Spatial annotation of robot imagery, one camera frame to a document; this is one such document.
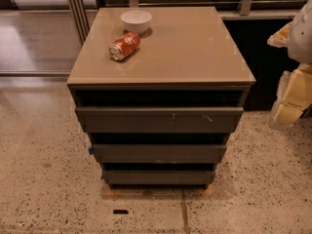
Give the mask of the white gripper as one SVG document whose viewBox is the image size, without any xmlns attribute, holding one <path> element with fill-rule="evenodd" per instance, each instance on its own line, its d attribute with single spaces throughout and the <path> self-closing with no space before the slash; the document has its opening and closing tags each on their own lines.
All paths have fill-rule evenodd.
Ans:
<svg viewBox="0 0 312 234">
<path fill-rule="evenodd" d="M 288 46 L 291 23 L 271 35 L 267 44 L 276 48 Z M 274 126 L 292 126 L 312 104 L 312 65 L 302 63 L 293 72 L 284 71 L 272 107 Z"/>
</svg>

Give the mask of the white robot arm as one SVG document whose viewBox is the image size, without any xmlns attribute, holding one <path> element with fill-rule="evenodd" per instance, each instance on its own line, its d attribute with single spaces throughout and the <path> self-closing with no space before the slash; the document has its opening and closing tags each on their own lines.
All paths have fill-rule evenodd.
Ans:
<svg viewBox="0 0 312 234">
<path fill-rule="evenodd" d="M 289 58 L 299 63 L 293 72 L 283 72 L 271 109 L 270 127 L 284 130 L 292 127 L 312 104 L 312 0 L 291 22 L 271 35 L 267 44 L 286 47 Z"/>
</svg>

